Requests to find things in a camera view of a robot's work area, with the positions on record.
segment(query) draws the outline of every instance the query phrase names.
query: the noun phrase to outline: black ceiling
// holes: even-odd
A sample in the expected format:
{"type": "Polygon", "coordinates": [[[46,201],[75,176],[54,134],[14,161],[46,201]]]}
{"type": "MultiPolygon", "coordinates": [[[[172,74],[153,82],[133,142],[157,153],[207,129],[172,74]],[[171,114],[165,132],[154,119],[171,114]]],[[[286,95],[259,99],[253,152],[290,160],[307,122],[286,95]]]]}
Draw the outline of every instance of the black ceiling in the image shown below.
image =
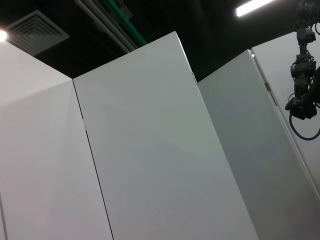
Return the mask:
{"type": "MultiPolygon", "coordinates": [[[[122,1],[148,43],[177,32],[198,81],[244,50],[292,32],[297,3],[274,0],[238,18],[235,9],[248,0],[122,1]]],[[[34,10],[70,36],[35,57],[71,78],[125,54],[74,0],[0,0],[0,27],[34,10]]]]}

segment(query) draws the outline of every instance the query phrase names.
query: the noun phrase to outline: green pipe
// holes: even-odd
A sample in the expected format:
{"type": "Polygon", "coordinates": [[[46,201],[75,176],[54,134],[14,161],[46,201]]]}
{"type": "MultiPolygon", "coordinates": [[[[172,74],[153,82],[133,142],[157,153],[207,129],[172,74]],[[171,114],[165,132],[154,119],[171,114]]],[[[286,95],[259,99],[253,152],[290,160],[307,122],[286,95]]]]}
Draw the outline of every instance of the green pipe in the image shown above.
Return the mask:
{"type": "Polygon", "coordinates": [[[120,7],[118,7],[114,0],[103,0],[103,3],[113,12],[113,14],[115,14],[115,16],[120,20],[128,33],[140,46],[144,46],[147,44],[146,40],[141,36],[135,26],[129,21],[126,14],[120,9],[120,7]]]}

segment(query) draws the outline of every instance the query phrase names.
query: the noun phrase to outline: fluorescent light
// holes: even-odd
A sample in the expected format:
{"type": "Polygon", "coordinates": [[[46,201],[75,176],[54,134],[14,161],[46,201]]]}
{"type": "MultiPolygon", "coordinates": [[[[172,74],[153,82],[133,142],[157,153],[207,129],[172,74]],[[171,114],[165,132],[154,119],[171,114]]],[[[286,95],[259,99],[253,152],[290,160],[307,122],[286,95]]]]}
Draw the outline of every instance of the fluorescent light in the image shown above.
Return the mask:
{"type": "Polygon", "coordinates": [[[0,30],[0,42],[4,42],[7,38],[7,33],[5,31],[0,30]]]}
{"type": "Polygon", "coordinates": [[[242,15],[245,15],[257,8],[260,8],[262,7],[263,5],[266,5],[270,2],[272,2],[273,0],[252,0],[250,2],[247,2],[246,4],[238,7],[236,9],[236,15],[238,17],[242,16],[242,15]]]}

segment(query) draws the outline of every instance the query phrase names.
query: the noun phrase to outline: air vent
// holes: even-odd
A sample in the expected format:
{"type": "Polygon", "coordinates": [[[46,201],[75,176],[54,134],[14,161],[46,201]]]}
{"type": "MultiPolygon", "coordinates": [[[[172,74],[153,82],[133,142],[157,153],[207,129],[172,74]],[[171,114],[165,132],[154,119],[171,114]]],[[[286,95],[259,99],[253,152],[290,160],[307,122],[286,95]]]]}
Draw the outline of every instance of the air vent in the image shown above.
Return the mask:
{"type": "Polygon", "coordinates": [[[39,10],[15,21],[6,27],[7,42],[31,56],[66,40],[69,35],[39,10]]]}

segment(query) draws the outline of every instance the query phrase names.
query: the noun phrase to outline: white wall panel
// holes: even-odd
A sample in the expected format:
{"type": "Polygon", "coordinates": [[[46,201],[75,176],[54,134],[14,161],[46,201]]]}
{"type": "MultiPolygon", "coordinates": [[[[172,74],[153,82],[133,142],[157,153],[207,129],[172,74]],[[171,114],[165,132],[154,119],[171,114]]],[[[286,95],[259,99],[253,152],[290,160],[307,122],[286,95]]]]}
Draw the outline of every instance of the white wall panel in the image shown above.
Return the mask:
{"type": "MultiPolygon", "coordinates": [[[[320,38],[317,34],[315,35],[317,40],[313,43],[309,43],[307,49],[314,56],[315,60],[318,61],[317,67],[319,67],[320,38]]],[[[293,32],[263,43],[254,47],[253,51],[266,80],[270,84],[275,100],[285,118],[291,135],[295,139],[319,189],[320,137],[312,141],[305,141],[296,136],[289,125],[289,111],[285,110],[285,106],[288,103],[288,97],[294,92],[294,80],[291,77],[290,66],[296,60],[296,55],[299,54],[297,34],[293,32]]],[[[312,119],[305,120],[293,117],[292,122],[295,129],[306,138],[313,137],[320,128],[319,114],[312,119]]]]}
{"type": "Polygon", "coordinates": [[[115,240],[257,240],[176,33],[74,80],[115,240]]]}
{"type": "Polygon", "coordinates": [[[319,205],[251,52],[198,86],[259,239],[320,239],[319,205]]]}
{"type": "Polygon", "coordinates": [[[9,240],[111,240],[72,80],[0,45],[0,193],[9,240]]]}

